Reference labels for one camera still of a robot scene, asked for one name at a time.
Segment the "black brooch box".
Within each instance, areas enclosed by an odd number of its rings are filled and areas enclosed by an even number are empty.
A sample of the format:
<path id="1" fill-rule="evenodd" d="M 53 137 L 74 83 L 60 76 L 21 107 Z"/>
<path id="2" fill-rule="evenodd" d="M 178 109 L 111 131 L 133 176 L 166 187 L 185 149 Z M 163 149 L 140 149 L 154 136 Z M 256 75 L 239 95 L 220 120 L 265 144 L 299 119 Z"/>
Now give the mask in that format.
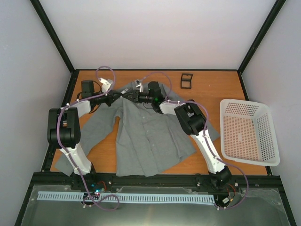
<path id="1" fill-rule="evenodd" d="M 191 73 L 182 73 L 181 74 L 181 89 L 192 89 L 192 78 L 193 74 Z"/>

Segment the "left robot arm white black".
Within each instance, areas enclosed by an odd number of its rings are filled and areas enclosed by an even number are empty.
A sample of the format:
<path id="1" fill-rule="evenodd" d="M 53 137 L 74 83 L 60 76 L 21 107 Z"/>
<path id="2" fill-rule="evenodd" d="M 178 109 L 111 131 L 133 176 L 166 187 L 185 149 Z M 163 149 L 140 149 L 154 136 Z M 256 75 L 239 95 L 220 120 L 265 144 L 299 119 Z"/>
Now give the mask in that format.
<path id="1" fill-rule="evenodd" d="M 94 189 L 98 184 L 95 168 L 84 153 L 81 144 L 81 130 L 79 119 L 93 111 L 95 106 L 106 104 L 111 106 L 121 92 L 114 91 L 114 81 L 99 79 L 100 91 L 94 91 L 93 80 L 82 82 L 81 99 L 77 98 L 72 104 L 65 107 L 52 108 L 48 112 L 47 139 L 49 144 L 59 149 L 67 158 L 74 174 L 83 175 L 82 185 L 86 189 Z"/>

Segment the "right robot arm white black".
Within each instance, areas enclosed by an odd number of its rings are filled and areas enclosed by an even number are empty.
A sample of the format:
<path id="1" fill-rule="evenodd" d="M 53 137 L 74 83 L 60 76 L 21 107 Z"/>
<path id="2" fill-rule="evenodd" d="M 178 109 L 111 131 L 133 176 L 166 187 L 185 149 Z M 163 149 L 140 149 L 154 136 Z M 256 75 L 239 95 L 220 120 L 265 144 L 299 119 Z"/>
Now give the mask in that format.
<path id="1" fill-rule="evenodd" d="M 153 110 L 160 114 L 175 115 L 185 134 L 192 137 L 207 164 L 212 186 L 216 190 L 224 188 L 231 179 L 228 166 L 221 160 L 207 128 L 207 118 L 193 100 L 173 101 L 164 95 L 159 83 L 151 81 L 147 91 L 133 89 L 122 96 L 134 103 L 150 103 Z"/>

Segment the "grey button-up shirt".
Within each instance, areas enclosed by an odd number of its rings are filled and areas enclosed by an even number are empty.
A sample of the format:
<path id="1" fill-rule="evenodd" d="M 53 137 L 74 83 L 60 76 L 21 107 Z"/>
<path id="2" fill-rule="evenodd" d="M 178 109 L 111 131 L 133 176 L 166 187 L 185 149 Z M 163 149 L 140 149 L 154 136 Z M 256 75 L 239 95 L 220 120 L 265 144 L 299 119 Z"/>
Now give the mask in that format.
<path id="1" fill-rule="evenodd" d="M 80 144 L 86 155 L 112 132 L 117 117 L 117 176 L 154 176 L 196 152 L 175 115 L 159 114 L 122 98 L 111 106 L 101 104 L 81 128 Z"/>

